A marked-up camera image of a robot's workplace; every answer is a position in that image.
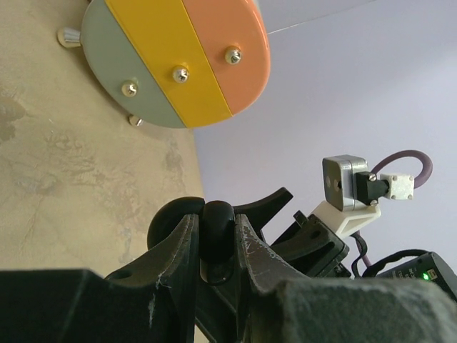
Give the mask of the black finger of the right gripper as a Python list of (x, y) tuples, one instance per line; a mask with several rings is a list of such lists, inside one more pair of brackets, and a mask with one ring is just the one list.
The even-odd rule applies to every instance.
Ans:
[(238, 342), (234, 311), (205, 282), (196, 288), (196, 325), (210, 342)]
[(262, 229), (293, 199), (285, 187), (249, 204), (233, 206), (234, 216), (245, 215), (257, 237), (266, 243)]

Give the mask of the black earbud charging case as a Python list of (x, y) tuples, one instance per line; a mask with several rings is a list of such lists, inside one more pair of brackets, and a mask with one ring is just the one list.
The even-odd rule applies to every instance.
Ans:
[(227, 202), (205, 202), (200, 197), (181, 197), (170, 201), (154, 215), (147, 234), (150, 249), (161, 243), (184, 216), (199, 220), (199, 258), (201, 278), (211, 286), (228, 282), (233, 275), (235, 234), (234, 208)]

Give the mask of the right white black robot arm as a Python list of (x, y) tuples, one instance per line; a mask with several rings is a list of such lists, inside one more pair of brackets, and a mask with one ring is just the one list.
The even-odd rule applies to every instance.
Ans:
[[(356, 209), (341, 211), (336, 205), (325, 200), (316, 207), (308, 217), (300, 211), (294, 214), (295, 222), (273, 243), (273, 247), (295, 239), (304, 229), (311, 228), (310, 238), (299, 240), (305, 243), (299, 249), (300, 255), (292, 259), (288, 255), (283, 258), (295, 269), (310, 277), (382, 277), (390, 279), (415, 278), (437, 284), (456, 301), (456, 275), (449, 265), (435, 252), (422, 249), (407, 249), (389, 255), (378, 262), (371, 264), (368, 260), (368, 245), (360, 235), (360, 229), (379, 218), (381, 213), (378, 206), (379, 197), (386, 195), (387, 182), (375, 181), (375, 186), (367, 189), (361, 188), (361, 193), (356, 190)], [(250, 204), (239, 205), (233, 208), (234, 214), (245, 214), (261, 240), (265, 240), (262, 234), (263, 227), (276, 216), (293, 198), (286, 188), (281, 187), (273, 194)], [(349, 272), (341, 261), (347, 255), (348, 248), (343, 239), (353, 237), (359, 256), (352, 262)], [(398, 262), (406, 257), (412, 259), (398, 266), (382, 272), (388, 264)], [(358, 262), (363, 260), (366, 270), (361, 274), (358, 270)], [(235, 342), (235, 338), (229, 338), (228, 333), (222, 333), (222, 329), (230, 325), (236, 326), (232, 298), (234, 290), (231, 284), (220, 286), (217, 281), (215, 286), (200, 286), (197, 296), (196, 325), (210, 340), (210, 342)]]

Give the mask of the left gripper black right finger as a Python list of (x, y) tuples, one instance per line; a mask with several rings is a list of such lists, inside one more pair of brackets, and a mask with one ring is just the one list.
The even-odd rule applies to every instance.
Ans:
[(242, 342), (454, 342), (456, 303), (417, 279), (310, 278), (235, 219)]

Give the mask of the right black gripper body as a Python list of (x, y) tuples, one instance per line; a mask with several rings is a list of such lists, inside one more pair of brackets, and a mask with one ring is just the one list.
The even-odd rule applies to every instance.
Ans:
[(298, 211), (293, 217), (272, 250), (307, 277), (349, 278), (351, 273), (342, 263), (349, 253), (347, 244), (317, 216)]

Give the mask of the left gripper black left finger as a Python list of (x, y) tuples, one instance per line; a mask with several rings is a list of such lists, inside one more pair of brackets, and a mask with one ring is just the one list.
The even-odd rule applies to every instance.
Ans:
[(192, 342), (199, 221), (100, 277), (88, 269), (1, 273), (3, 342)]

